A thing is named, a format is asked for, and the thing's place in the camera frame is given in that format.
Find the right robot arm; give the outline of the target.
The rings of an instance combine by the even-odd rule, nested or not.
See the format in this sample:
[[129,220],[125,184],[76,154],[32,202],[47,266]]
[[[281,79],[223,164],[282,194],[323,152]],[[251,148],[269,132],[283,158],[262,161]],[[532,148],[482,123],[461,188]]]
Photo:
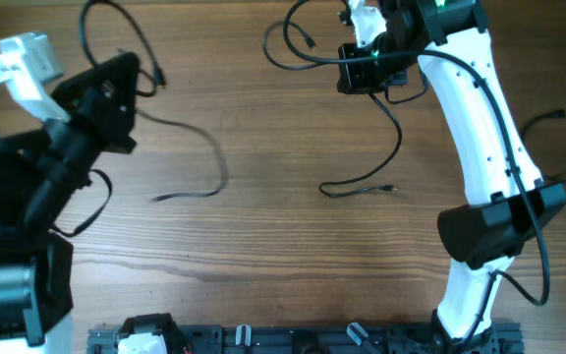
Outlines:
[[516,129],[493,63],[479,1],[349,1],[355,39],[339,51],[338,88],[376,93],[418,66],[433,87],[458,151],[466,204],[437,219],[451,266],[434,316],[433,345],[463,353],[498,346],[490,312],[508,267],[566,203],[548,185]]

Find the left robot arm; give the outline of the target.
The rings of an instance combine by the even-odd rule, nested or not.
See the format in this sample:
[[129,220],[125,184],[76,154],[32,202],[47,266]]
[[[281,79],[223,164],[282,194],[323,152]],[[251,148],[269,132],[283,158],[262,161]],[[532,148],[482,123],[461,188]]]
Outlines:
[[105,152],[129,153],[139,57],[122,53],[61,83],[65,110],[0,137],[0,353],[68,353],[73,345],[72,234],[56,221]]

